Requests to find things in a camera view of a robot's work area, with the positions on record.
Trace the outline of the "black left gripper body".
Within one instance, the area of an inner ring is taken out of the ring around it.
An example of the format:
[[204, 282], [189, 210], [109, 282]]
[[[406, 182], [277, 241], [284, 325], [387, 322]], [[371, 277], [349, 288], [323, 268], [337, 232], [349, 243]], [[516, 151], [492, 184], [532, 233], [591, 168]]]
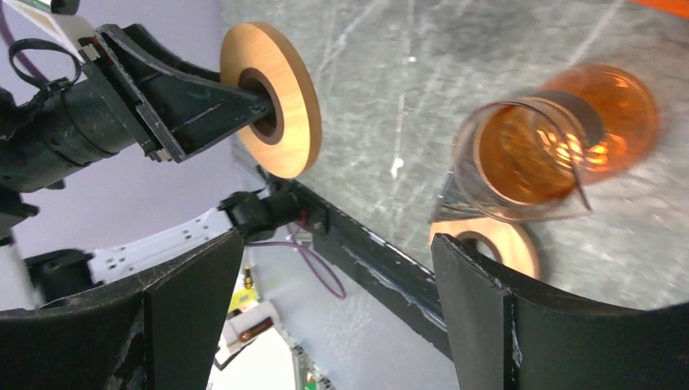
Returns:
[[1, 186], [57, 188], [68, 176], [134, 144], [92, 82], [50, 97], [35, 119], [1, 143]]

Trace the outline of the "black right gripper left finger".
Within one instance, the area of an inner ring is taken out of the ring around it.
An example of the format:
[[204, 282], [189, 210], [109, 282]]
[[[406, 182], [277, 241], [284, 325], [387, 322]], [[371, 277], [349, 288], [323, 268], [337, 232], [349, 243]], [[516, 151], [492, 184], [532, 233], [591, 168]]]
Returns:
[[2, 388], [205, 388], [242, 255], [230, 231], [113, 283], [3, 311]]

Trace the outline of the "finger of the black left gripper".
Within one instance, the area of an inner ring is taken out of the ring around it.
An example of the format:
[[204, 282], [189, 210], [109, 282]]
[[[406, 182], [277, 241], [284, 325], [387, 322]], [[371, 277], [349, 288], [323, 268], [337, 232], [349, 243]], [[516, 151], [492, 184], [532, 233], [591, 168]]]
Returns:
[[129, 142], [182, 163], [275, 112], [264, 93], [174, 54], [141, 24], [104, 24], [80, 40], [82, 70]]

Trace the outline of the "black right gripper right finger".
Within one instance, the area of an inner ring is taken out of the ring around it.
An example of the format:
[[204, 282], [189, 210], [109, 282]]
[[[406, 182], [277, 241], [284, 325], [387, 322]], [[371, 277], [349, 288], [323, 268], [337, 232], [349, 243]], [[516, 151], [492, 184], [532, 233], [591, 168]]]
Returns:
[[434, 237], [431, 254], [460, 388], [687, 388], [687, 304], [593, 301], [448, 234]]

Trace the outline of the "clear glass ribbed dripper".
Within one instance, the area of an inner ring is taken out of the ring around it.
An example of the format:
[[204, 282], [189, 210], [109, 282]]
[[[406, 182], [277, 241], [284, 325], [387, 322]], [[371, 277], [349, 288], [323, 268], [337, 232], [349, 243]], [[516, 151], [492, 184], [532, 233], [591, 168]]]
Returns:
[[507, 223], [592, 212], [583, 187], [583, 141], [564, 111], [532, 98], [472, 111], [453, 141], [451, 182], [439, 212]]

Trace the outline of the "orange glass carafe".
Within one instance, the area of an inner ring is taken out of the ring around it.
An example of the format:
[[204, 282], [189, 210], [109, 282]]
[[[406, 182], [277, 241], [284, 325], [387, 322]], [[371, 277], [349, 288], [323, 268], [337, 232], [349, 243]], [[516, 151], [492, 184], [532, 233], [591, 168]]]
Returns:
[[660, 129], [651, 90], [609, 65], [572, 67], [520, 98], [547, 102], [575, 121], [583, 141], [583, 185], [619, 175], [644, 159]]

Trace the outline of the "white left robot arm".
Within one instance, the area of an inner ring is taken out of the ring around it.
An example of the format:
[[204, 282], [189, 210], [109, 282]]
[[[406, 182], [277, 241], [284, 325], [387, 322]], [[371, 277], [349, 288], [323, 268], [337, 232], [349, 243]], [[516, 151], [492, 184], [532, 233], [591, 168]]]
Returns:
[[156, 161], [182, 163], [237, 135], [272, 179], [292, 179], [318, 157], [322, 121], [306, 65], [265, 22], [230, 28], [219, 72], [185, 62], [142, 26], [100, 27], [81, 41], [75, 75], [37, 87], [17, 105], [1, 92], [1, 307], [33, 309], [157, 266], [236, 229], [247, 245], [297, 221], [290, 189], [237, 192], [187, 223], [92, 253], [66, 249], [23, 260], [12, 229], [38, 214], [22, 196], [139, 145]]

